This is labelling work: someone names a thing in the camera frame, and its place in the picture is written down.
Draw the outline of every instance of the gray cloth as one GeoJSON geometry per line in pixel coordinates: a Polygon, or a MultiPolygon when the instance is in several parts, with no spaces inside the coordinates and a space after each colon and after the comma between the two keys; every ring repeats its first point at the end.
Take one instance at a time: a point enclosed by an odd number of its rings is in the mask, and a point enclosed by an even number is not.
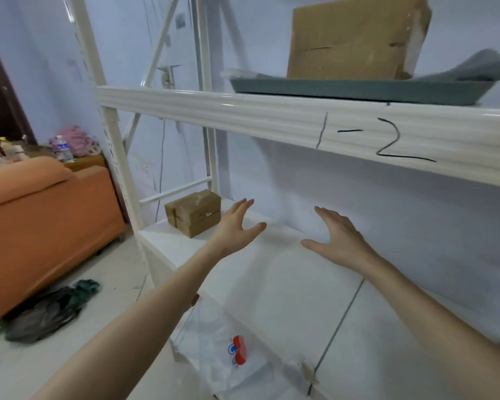
{"type": "Polygon", "coordinates": [[[500,80],[500,53],[483,49],[474,53],[453,69],[427,76],[414,77],[410,81],[498,81],[500,80]]]}

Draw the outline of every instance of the cardboard box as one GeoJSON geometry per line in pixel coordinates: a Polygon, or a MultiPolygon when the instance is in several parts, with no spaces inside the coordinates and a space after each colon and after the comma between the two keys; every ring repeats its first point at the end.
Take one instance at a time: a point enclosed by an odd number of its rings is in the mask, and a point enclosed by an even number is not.
{"type": "Polygon", "coordinates": [[[430,20],[427,0],[339,0],[295,8],[287,77],[411,78],[430,20]]]}
{"type": "Polygon", "coordinates": [[[168,222],[193,238],[220,222],[220,196],[205,189],[165,205],[168,222]]]}

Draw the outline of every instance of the right hand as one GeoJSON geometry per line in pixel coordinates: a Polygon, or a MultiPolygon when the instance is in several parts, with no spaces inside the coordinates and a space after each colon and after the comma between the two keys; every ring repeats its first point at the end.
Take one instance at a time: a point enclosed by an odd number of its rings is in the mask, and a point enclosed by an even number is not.
{"type": "Polygon", "coordinates": [[[300,244],[327,260],[363,276],[371,274],[374,263],[381,258],[356,230],[350,219],[323,207],[315,206],[315,212],[326,223],[330,242],[323,244],[307,239],[302,240],[300,244]]]}

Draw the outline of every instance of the hand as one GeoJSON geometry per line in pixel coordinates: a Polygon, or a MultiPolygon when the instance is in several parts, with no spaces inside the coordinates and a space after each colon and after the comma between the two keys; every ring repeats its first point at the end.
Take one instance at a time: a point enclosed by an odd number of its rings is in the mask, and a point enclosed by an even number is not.
{"type": "Polygon", "coordinates": [[[323,244],[302,240],[300,244],[337,265],[368,276],[374,268],[374,260],[380,259],[380,256],[363,239],[350,219],[323,207],[315,206],[315,212],[326,223],[330,242],[323,244]]]}
{"type": "Polygon", "coordinates": [[[243,218],[245,213],[254,204],[254,200],[235,202],[233,206],[224,214],[217,225],[215,233],[207,241],[205,248],[209,249],[217,260],[221,260],[248,244],[265,230],[265,222],[256,224],[253,228],[243,230],[243,218]]]}

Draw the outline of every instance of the floor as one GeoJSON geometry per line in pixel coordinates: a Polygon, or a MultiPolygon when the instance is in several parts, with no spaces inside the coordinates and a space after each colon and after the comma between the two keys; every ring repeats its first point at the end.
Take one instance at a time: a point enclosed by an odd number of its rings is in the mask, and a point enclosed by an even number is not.
{"type": "MultiPolygon", "coordinates": [[[[100,282],[102,291],[76,321],[53,336],[27,346],[6,342],[0,334],[0,400],[30,398],[83,344],[152,288],[133,237],[112,243],[59,284],[87,278],[100,282]]],[[[129,399],[196,399],[198,393],[192,367],[174,363],[166,346],[129,399]]]]}

